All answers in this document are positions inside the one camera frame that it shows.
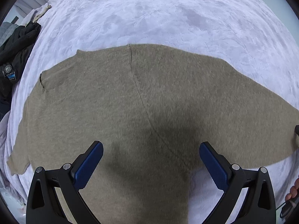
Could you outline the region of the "person's right hand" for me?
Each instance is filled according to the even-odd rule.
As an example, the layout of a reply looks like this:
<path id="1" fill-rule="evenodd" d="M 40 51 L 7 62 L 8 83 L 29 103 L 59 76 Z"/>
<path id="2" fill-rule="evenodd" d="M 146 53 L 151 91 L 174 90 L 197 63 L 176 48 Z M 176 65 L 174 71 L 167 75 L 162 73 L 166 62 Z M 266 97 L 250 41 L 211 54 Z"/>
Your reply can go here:
<path id="1" fill-rule="evenodd" d="M 285 196 L 285 201 L 295 198 L 298 195 L 299 178 L 295 180 L 294 185 L 290 188 L 289 193 Z"/>

